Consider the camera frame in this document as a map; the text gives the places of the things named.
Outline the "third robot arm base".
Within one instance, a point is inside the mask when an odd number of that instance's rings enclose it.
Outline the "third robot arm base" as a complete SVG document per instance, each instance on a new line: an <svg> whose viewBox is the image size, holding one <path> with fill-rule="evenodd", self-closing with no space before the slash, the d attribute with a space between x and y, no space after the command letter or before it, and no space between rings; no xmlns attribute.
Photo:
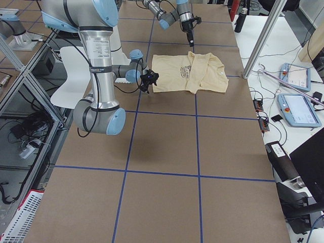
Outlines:
<svg viewBox="0 0 324 243"><path fill-rule="evenodd" d="M1 38L7 40L11 36L13 40L9 47L13 51L32 51L36 46L36 42L32 41L33 34L27 33L16 14L1 14Z"/></svg>

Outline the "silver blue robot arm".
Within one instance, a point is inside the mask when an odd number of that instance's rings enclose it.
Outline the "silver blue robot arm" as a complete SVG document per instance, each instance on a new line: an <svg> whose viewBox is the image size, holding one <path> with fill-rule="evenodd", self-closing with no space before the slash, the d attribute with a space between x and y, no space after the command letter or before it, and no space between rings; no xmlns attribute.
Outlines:
<svg viewBox="0 0 324 243"><path fill-rule="evenodd" d="M138 49L132 52L128 65L113 65L110 37L118 23L115 1L43 1L42 16L52 29L77 33L85 50L82 57L89 65L92 90L74 108L78 129L88 134L119 134L126 112L115 98L114 81L124 77L147 92L159 75L147 68Z"/></svg>
<svg viewBox="0 0 324 243"><path fill-rule="evenodd" d="M191 12L188 1L176 1L176 7L174 7L169 1L166 1L173 8L171 12L167 12L161 7L162 2L164 1L141 2L143 5L142 8L146 8L152 12L163 30L168 29L175 22L179 21L180 29L186 33L189 46L194 47L193 30L196 25L201 24L201 17L195 16Z"/></svg>

